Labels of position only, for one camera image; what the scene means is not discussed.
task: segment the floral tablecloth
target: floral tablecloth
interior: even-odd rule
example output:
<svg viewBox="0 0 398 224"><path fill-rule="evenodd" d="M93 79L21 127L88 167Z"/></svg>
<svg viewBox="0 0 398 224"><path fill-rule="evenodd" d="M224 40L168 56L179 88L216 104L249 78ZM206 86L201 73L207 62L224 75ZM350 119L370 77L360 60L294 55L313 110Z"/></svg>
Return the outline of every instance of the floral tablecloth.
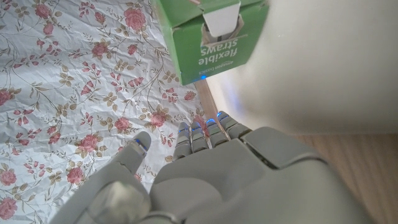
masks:
<svg viewBox="0 0 398 224"><path fill-rule="evenodd" d="M178 123L204 122L148 0L0 0L0 18L1 223L48 223L139 131L149 190Z"/></svg>

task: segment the blue light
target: blue light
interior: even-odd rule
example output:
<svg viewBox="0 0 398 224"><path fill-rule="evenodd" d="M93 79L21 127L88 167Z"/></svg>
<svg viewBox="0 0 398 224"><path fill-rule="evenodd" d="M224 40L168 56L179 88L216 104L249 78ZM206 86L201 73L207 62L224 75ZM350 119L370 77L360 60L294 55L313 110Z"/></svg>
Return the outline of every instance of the blue light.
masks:
<svg viewBox="0 0 398 224"><path fill-rule="evenodd" d="M145 145L141 144L141 142L140 142L139 139L136 139L136 142L137 142L139 145L141 145L145 150L147 150L147 148L145 147Z"/></svg>

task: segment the wooden floor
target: wooden floor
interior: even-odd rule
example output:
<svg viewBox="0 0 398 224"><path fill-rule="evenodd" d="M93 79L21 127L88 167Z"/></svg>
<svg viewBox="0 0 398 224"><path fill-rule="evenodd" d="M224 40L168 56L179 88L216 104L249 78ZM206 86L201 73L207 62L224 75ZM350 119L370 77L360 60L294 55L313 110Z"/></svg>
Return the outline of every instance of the wooden floor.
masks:
<svg viewBox="0 0 398 224"><path fill-rule="evenodd" d="M196 82L207 118L216 118L213 97ZM398 223L398 134L295 136L335 168L376 223Z"/></svg>

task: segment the green box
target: green box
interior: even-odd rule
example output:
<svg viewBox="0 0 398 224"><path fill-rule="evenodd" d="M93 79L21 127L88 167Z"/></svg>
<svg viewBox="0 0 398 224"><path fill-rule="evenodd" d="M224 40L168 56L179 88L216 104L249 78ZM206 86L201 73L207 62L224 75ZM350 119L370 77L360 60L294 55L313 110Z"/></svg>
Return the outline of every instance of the green box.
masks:
<svg viewBox="0 0 398 224"><path fill-rule="evenodd" d="M153 1L183 85L245 64L269 9L265 0Z"/></svg>

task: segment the robotic hand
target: robotic hand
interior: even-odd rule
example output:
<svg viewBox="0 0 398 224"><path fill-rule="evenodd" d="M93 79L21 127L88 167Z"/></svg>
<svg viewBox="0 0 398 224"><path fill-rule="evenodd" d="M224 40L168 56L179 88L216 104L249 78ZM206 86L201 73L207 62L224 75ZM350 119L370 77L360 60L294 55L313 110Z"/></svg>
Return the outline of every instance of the robotic hand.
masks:
<svg viewBox="0 0 398 224"><path fill-rule="evenodd" d="M174 162L150 193L134 174L150 146L141 132L92 175L52 219L77 224L372 223L312 148L272 128L251 131L224 112L182 123Z"/></svg>

